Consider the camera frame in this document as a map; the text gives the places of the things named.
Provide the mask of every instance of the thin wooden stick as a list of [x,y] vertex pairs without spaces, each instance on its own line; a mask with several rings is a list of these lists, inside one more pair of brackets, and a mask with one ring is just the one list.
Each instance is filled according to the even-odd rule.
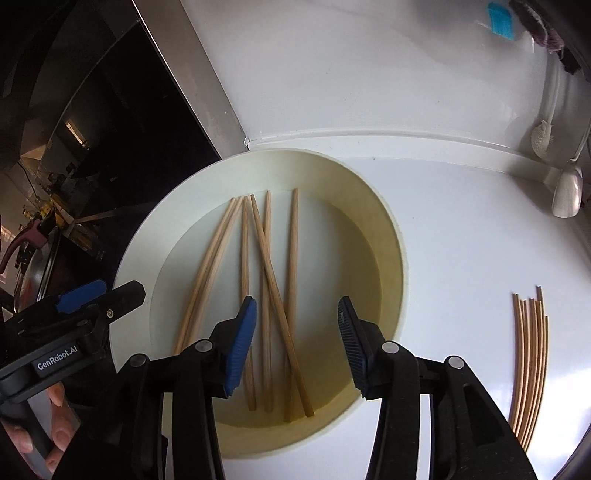
[[[271,192],[265,195],[265,220],[263,224],[267,247],[271,248]],[[262,389],[265,411],[270,413],[274,408],[273,370],[271,362],[271,298],[265,269],[261,271],[261,336],[262,336]]]
[[181,351],[183,351],[183,345],[186,344],[185,340],[186,340],[186,336],[187,336],[187,330],[189,329],[189,324],[191,322],[191,317],[193,314],[193,310],[195,308],[195,302],[197,301],[197,297],[199,296],[199,293],[201,292],[201,290],[203,288],[203,283],[205,281],[206,273],[209,270],[209,267],[212,262],[212,256],[217,251],[217,248],[219,246],[220,237],[222,236],[222,233],[223,233],[224,229],[226,228],[226,225],[228,224],[228,218],[230,217],[230,213],[232,213],[232,209],[236,205],[237,201],[238,200],[236,198],[233,198],[232,200],[230,200],[230,203],[228,204],[228,207],[226,208],[226,211],[224,212],[224,214],[222,216],[222,220],[220,220],[220,223],[218,224],[216,231],[213,234],[212,240],[209,242],[209,246],[207,247],[207,251],[205,252],[205,256],[203,257],[203,260],[201,261],[201,265],[199,267],[197,275],[195,276],[195,282],[193,283],[193,291],[191,292],[191,297],[189,298],[189,303],[187,303],[187,308],[185,309],[185,312],[183,315],[183,320],[181,322],[181,328],[178,331],[177,343],[174,347],[174,354],[175,355],[178,355]]
[[531,337],[530,337],[530,384],[528,386],[528,395],[527,395],[527,421],[522,430],[522,446],[524,450],[527,448],[527,438],[530,434],[531,424],[534,421],[534,413],[535,413],[535,403],[537,401],[536,398],[536,391],[538,389],[538,370],[540,364],[540,330],[538,324],[538,306],[537,301],[534,299],[530,299],[530,328],[531,328]]
[[269,292],[271,293],[271,299],[273,300],[273,306],[275,307],[275,313],[279,320],[279,327],[281,329],[281,336],[287,351],[287,356],[290,360],[291,370],[295,378],[295,384],[297,385],[298,392],[300,393],[301,404],[304,407],[304,413],[306,417],[314,416],[314,408],[310,402],[310,397],[306,390],[304,378],[302,377],[300,366],[297,362],[296,350],[290,336],[290,327],[287,323],[287,317],[285,316],[285,310],[283,309],[283,302],[281,301],[281,295],[279,293],[279,286],[277,285],[277,279],[275,272],[273,272],[273,265],[271,264],[271,257],[269,255],[269,247],[267,245],[267,239],[265,238],[265,232],[262,228],[261,215],[259,214],[258,206],[256,205],[256,198],[251,195],[252,202],[252,213],[255,217],[256,232],[258,235],[259,246],[261,249],[261,256],[263,259],[263,265],[265,267],[265,274],[267,275],[267,281],[269,284]]
[[544,395],[544,387],[546,381],[546,370],[548,368],[548,317],[545,314],[544,307],[544,295],[541,287],[536,287],[540,318],[538,319],[541,326],[541,356],[540,356],[540,381],[538,383],[537,392],[537,403],[535,405],[534,420],[530,428],[530,433],[525,443],[525,450],[530,446],[531,438],[534,434],[535,425],[538,421],[538,415],[540,413],[540,405],[542,403],[542,397]]
[[528,391],[528,383],[529,383],[529,376],[530,376],[530,323],[528,321],[528,312],[527,312],[527,301],[526,300],[522,300],[521,301],[521,315],[524,319],[524,380],[523,380],[523,386],[522,386],[522,390],[521,390],[521,398],[522,398],[522,403],[521,403],[521,409],[518,412],[517,415],[517,423],[516,423],[516,431],[515,431],[515,435],[517,436],[517,439],[519,440],[519,443],[523,445],[522,439],[521,439],[521,431],[522,428],[525,424],[525,422],[527,421],[527,419],[525,418],[525,411],[527,409],[527,391]]
[[197,309],[195,311],[195,315],[193,316],[193,320],[189,330],[190,334],[186,339],[187,342],[185,346],[188,346],[197,340],[199,327],[201,326],[201,322],[203,320],[203,313],[205,312],[205,307],[207,305],[209,295],[212,292],[213,282],[216,278],[216,274],[219,270],[220,264],[222,263],[223,254],[226,250],[226,246],[228,245],[230,233],[232,233],[232,227],[234,226],[234,221],[238,216],[238,212],[240,212],[240,202],[236,202],[234,204],[232,213],[230,214],[230,218],[228,219],[228,225],[224,230],[222,239],[220,240],[219,248],[217,249],[215,257],[213,257],[212,268],[209,271],[209,275],[207,276],[207,280],[205,281],[205,285],[203,286],[203,294],[201,295],[201,298],[199,299],[199,302],[197,304]]
[[[242,199],[242,245],[240,248],[241,266],[240,266],[240,297],[241,301],[248,296],[248,197]],[[252,367],[252,346],[248,349],[248,356],[244,363],[244,371],[242,373],[244,381],[244,393],[246,394],[246,402],[248,403],[248,410],[256,410],[256,391],[255,391],[255,374]]]
[[[291,338],[296,329],[296,305],[297,305],[297,244],[298,230],[300,226],[300,191],[295,189],[291,196],[291,227],[290,227],[290,256],[288,263],[287,279],[287,323],[290,326]],[[289,360],[285,359],[285,412],[284,420],[291,422],[293,419],[294,401],[292,395],[293,376]]]
[[535,396],[534,396],[534,405],[532,407],[531,412],[531,421],[528,425],[528,429],[525,435],[525,445],[524,450],[527,452],[527,449],[530,446],[531,436],[534,433],[535,423],[537,422],[537,412],[540,409],[540,392],[541,392],[541,380],[542,380],[542,371],[544,368],[544,358],[543,358],[543,349],[544,349],[544,320],[542,318],[541,312],[541,305],[538,300],[535,301],[535,321],[538,327],[538,338],[537,338],[537,350],[538,355],[536,359],[536,377],[535,377]]
[[521,312],[521,302],[517,293],[513,294],[513,309],[515,312],[515,383],[513,386],[513,401],[511,404],[511,414],[509,415],[509,424],[513,432],[517,434],[517,417],[523,403],[525,368],[524,321]]

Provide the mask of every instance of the white countertop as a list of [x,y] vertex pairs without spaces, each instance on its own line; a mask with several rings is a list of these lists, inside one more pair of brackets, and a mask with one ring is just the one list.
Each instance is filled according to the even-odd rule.
[[[402,232],[408,288],[396,340],[416,356],[464,357],[505,416],[514,373],[511,294],[544,289],[550,318],[546,389],[529,457],[540,480],[565,463],[591,420],[591,257],[587,220],[549,213],[540,183],[423,160],[346,160],[383,195]],[[417,479],[428,478],[423,398]],[[224,462],[229,480],[365,478],[379,401],[364,402],[305,444]]]

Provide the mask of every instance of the human hand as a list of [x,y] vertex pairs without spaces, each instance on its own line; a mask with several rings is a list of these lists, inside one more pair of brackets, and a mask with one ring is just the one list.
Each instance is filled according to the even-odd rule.
[[49,471],[54,473],[72,441],[78,421],[67,403],[64,386],[61,383],[49,387],[46,392],[51,401],[51,439],[56,446],[45,459],[45,463]]
[[[78,425],[78,419],[67,403],[64,386],[61,383],[52,385],[46,389],[46,393],[49,396],[51,403],[51,439],[55,444],[55,447],[45,459],[45,463],[49,471],[54,473],[66,448],[72,441]],[[26,430],[18,425],[11,424],[4,420],[0,420],[0,422],[14,446],[23,456],[25,461],[27,461],[29,466],[31,466],[25,456],[33,451],[31,436]]]

